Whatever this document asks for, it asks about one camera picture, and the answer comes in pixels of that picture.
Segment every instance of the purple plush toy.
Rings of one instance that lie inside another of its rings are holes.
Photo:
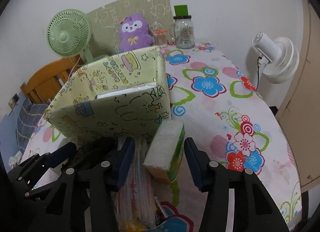
[[[143,14],[132,14],[120,24],[119,37],[123,52],[148,47],[152,37],[148,34],[148,22]]]

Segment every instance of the orange lid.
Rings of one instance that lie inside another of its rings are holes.
[[[157,30],[155,31],[155,34],[162,34],[162,33],[167,33],[167,30]]]

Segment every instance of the chair backrest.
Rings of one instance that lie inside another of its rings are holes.
[[[79,59],[79,55],[71,58],[62,58],[58,61],[51,62],[38,70],[28,81],[26,85],[20,88],[26,98],[33,103],[46,103],[52,100],[62,88],[58,79],[66,83],[69,73]],[[83,62],[80,59],[74,67],[75,72]]]

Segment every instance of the table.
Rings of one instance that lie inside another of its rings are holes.
[[[210,43],[194,49],[168,46],[162,50],[170,92],[172,119],[185,124],[186,137],[228,169],[251,168],[279,207],[288,227],[301,220],[301,192],[295,163],[282,130],[255,87],[222,52]],[[23,159],[38,152],[53,152],[61,135],[44,119],[27,145]],[[38,186],[57,179],[48,172]],[[155,195],[180,226],[166,222],[151,231],[198,231],[206,193],[194,186],[186,159],[178,179],[170,185],[156,183]],[[234,196],[230,191],[227,231],[232,231]]]

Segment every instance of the black lid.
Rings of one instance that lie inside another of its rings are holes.
[[[191,15],[174,16],[173,19],[191,19]]]

